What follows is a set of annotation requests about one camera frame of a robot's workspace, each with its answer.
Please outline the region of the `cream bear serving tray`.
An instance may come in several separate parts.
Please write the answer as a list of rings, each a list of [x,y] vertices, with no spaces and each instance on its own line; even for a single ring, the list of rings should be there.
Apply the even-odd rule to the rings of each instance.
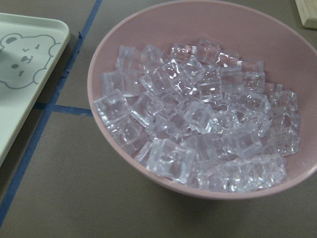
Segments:
[[[4,161],[70,39],[64,22],[0,15],[0,160]]]

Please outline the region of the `wooden cutting board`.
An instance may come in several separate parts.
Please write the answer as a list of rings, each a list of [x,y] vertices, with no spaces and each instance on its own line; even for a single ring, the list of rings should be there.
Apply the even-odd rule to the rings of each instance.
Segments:
[[[317,28],[317,0],[295,0],[302,26]]]

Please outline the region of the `clear ice cube pile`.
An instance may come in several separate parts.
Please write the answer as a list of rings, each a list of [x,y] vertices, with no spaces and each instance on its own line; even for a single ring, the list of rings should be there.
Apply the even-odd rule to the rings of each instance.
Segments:
[[[265,78],[262,59],[216,42],[174,44],[167,54],[120,46],[94,106],[129,156],[191,188],[251,192],[281,183],[298,152],[297,95]]]

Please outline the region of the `pink bowl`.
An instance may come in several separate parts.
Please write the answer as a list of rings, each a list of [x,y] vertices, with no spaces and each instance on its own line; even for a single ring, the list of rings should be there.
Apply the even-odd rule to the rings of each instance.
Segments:
[[[98,45],[89,67],[89,102],[100,95],[100,75],[114,70],[119,46],[142,48],[153,44],[167,50],[173,43],[192,44],[200,37],[227,49],[265,61],[267,76],[295,91],[300,114],[298,153],[286,158],[287,178],[280,185],[251,193],[217,193],[189,188],[148,171],[114,141],[92,109],[95,121],[114,150],[131,166],[170,190],[206,199],[249,199],[285,191],[317,171],[317,52],[300,34],[257,10],[211,0],[184,0],[141,10],[111,29]]]

